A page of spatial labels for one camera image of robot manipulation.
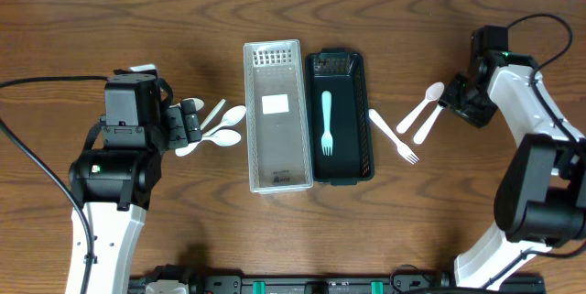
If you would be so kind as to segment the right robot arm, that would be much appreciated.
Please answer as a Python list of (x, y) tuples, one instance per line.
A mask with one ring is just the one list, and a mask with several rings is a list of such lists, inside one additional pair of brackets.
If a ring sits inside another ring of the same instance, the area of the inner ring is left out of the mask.
[(494, 198), (494, 222), (454, 260), (459, 288), (497, 290), (536, 256), (585, 237), (585, 136), (549, 96), (539, 64), (508, 48), (507, 27), (472, 32), (470, 65), (439, 105), (481, 128), (501, 112), (516, 152)]

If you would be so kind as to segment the white spoon handle up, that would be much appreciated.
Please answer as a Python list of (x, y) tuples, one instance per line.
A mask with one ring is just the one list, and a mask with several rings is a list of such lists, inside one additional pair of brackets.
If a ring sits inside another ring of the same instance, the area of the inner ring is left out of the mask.
[[(226, 100), (221, 99), (216, 104), (216, 106), (210, 111), (210, 113), (206, 116), (206, 118), (201, 123), (201, 130), (203, 130), (214, 119), (214, 117), (222, 110), (225, 103), (226, 103)], [(199, 142), (189, 143), (189, 145), (187, 147), (181, 147), (181, 148), (176, 149), (175, 154), (178, 157), (187, 156), (189, 153), (191, 153), (197, 147), (198, 144), (199, 144)]]

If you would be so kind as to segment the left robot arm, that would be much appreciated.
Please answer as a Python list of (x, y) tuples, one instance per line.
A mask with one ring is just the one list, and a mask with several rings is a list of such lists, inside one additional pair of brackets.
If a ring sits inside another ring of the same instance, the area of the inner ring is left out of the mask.
[(161, 178), (165, 152), (201, 140), (201, 102), (174, 103), (153, 66), (116, 70), (104, 86), (105, 112), (71, 164), (73, 247), (69, 293), (125, 293), (132, 258)]

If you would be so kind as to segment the white fork short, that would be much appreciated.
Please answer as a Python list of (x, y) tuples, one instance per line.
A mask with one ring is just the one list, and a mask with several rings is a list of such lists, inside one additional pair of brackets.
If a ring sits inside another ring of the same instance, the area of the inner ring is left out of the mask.
[(397, 153), (411, 165), (415, 165), (419, 162), (418, 156), (411, 150), (411, 148), (403, 143), (398, 136), (389, 127), (382, 116), (376, 112), (375, 109), (368, 111), (370, 121), (374, 123), (396, 146)]

